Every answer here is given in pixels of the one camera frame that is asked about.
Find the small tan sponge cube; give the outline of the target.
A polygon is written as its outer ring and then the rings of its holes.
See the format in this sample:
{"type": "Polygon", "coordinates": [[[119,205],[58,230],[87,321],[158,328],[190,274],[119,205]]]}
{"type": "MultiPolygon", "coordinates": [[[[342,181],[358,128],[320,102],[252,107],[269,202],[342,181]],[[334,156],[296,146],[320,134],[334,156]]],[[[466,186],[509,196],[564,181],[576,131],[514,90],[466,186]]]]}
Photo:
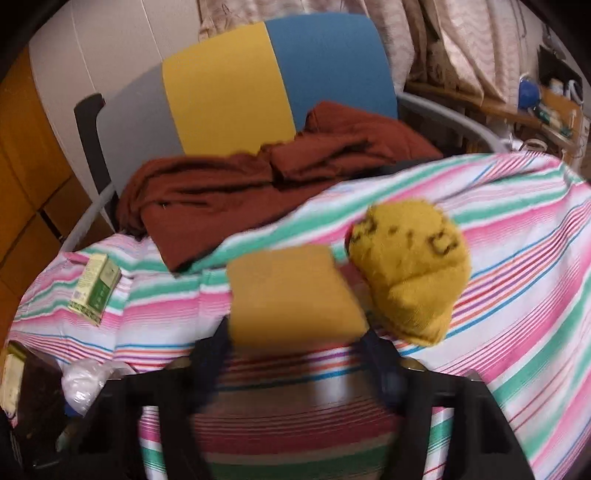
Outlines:
{"type": "Polygon", "coordinates": [[[332,250],[304,245],[245,254],[226,266],[228,333],[249,354],[304,352],[358,341],[369,324],[332,250]]]}

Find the clear plastic wrap ball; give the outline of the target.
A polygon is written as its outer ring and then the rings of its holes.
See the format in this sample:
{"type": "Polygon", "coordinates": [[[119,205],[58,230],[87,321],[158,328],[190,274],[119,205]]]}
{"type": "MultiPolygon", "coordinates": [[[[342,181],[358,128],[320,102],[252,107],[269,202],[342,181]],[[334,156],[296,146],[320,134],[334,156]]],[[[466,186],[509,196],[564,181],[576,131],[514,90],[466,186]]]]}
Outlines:
{"type": "Polygon", "coordinates": [[[136,371],[124,362],[80,359],[63,369],[61,386],[67,404],[84,416],[108,380],[134,375],[136,371]]]}

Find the yellow knitted sock ball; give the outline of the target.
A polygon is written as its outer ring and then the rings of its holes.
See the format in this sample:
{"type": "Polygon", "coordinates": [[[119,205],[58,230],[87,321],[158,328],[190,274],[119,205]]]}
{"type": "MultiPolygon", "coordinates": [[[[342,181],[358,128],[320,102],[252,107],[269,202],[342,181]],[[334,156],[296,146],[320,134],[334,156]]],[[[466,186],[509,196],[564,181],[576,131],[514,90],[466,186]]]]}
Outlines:
{"type": "Polygon", "coordinates": [[[393,337],[434,346],[466,289],[471,257],[460,228],[421,199],[374,204],[346,239],[377,323],[393,337]]]}

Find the small green white box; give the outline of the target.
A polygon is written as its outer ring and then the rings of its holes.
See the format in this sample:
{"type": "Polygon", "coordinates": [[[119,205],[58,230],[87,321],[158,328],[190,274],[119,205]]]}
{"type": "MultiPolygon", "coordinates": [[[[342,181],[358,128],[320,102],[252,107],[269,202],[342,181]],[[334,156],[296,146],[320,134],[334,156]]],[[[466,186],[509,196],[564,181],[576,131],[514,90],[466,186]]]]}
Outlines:
{"type": "Polygon", "coordinates": [[[108,255],[92,254],[77,281],[68,309],[99,326],[120,278],[120,268],[108,255]]]}

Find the striped bed sheet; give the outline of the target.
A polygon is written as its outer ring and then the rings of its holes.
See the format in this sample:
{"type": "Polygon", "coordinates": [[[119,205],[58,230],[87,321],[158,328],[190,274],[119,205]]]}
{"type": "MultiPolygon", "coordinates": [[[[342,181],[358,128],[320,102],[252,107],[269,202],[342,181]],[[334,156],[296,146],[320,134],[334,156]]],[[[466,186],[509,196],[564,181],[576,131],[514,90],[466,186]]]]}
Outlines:
{"type": "MultiPolygon", "coordinates": [[[[370,205],[423,198],[469,244],[472,272],[446,338],[400,343],[428,368],[487,382],[538,479],[562,479],[590,438],[590,187],[549,155],[463,155],[344,182],[283,220],[236,234],[185,273],[155,244],[115,234],[92,246],[121,269],[100,325],[71,312],[87,251],[59,254],[23,295],[9,338],[58,364],[89,358],[157,370],[208,336],[230,305],[225,265],[311,243],[346,263],[349,225],[370,205]]],[[[352,348],[231,360],[195,432],[218,479],[379,475],[397,423],[352,348]]]]}

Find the dark red cloth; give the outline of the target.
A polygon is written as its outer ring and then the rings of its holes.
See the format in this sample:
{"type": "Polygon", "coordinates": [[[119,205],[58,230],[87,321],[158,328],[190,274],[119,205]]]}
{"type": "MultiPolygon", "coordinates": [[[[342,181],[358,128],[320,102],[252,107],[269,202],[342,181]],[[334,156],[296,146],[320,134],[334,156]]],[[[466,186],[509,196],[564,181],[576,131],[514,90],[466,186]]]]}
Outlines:
{"type": "Polygon", "coordinates": [[[148,161],[120,195],[117,221],[129,235],[150,237],[165,266],[182,271],[229,236],[279,220],[343,180],[442,156],[400,120],[323,101],[293,140],[256,154],[148,161]]]}

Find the wooden side table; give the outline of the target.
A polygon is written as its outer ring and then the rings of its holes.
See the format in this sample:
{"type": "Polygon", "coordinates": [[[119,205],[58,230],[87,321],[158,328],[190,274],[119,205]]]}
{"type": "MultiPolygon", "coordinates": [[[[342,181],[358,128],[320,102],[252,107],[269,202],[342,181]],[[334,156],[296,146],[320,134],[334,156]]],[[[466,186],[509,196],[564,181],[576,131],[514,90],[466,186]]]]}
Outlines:
{"type": "Polygon", "coordinates": [[[479,98],[474,95],[469,95],[454,90],[446,90],[444,88],[436,87],[426,83],[408,82],[406,84],[405,90],[408,93],[415,95],[438,97],[441,99],[455,101],[465,108],[480,112],[487,117],[498,118],[506,120],[510,123],[521,124],[533,128],[534,130],[544,133],[560,148],[572,154],[576,153],[577,146],[575,143],[564,137],[562,134],[556,132],[548,125],[543,124],[535,116],[520,111],[517,107],[510,106],[497,100],[479,98]]]}

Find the patterned pink curtain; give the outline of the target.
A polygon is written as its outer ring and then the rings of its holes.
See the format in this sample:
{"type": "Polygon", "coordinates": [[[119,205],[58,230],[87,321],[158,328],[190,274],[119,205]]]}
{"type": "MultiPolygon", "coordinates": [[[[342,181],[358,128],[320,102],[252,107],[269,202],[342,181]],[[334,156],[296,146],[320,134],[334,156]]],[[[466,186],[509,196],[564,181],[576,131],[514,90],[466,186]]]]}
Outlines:
{"type": "Polygon", "coordinates": [[[369,17],[391,64],[394,86],[409,81],[492,98],[511,106],[538,73],[541,41],[517,1],[200,1],[201,39],[288,15],[345,12],[369,17]]]}

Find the black padded bed post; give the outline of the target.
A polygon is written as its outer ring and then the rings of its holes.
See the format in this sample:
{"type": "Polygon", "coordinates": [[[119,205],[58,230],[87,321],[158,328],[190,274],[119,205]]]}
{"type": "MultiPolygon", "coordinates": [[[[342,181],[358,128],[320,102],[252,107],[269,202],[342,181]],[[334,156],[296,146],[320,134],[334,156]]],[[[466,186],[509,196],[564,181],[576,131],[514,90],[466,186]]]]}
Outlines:
{"type": "Polygon", "coordinates": [[[111,182],[97,130],[97,117],[104,106],[104,97],[94,93],[79,101],[73,109],[78,136],[98,194],[111,182]]]}

